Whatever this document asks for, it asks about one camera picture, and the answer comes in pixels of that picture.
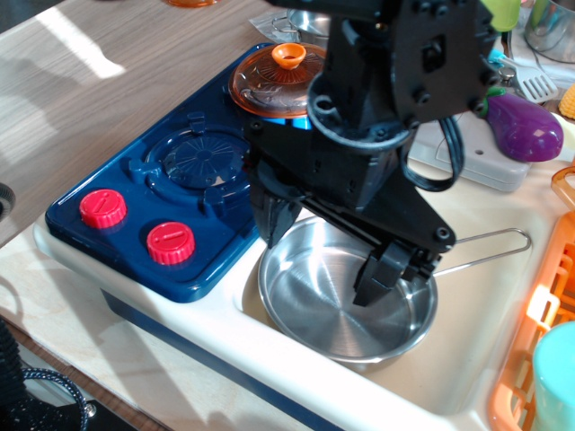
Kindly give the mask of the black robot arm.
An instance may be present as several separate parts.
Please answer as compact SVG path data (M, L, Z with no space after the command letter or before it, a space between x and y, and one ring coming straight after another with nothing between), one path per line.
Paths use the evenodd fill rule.
M365 243L365 306L400 280L428 280L455 234L423 198L464 168L456 115L482 110L496 38L479 1L295 1L331 19L311 128L254 121L243 162L261 238L275 246L308 209Z

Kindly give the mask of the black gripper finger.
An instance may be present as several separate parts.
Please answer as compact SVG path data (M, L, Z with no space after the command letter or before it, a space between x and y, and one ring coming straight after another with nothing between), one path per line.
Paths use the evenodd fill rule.
M265 162L250 171L249 180L253 218L260 237L272 249L299 216L302 192L284 182Z
M353 303L366 307L391 293L400 280L412 281L412 257L413 248L401 242L371 250L358 272Z

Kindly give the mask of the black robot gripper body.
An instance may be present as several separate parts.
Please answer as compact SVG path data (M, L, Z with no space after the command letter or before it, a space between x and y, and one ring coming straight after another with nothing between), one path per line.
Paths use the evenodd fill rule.
M419 121L392 116L352 125L324 75L312 81L308 107L309 129L264 119L246 123L248 178L260 162L267 163L301 190L302 209L365 243L369 251L391 242L412 247L413 276L430 276L454 246L455 235L420 193L450 189L456 177L433 180L409 167Z

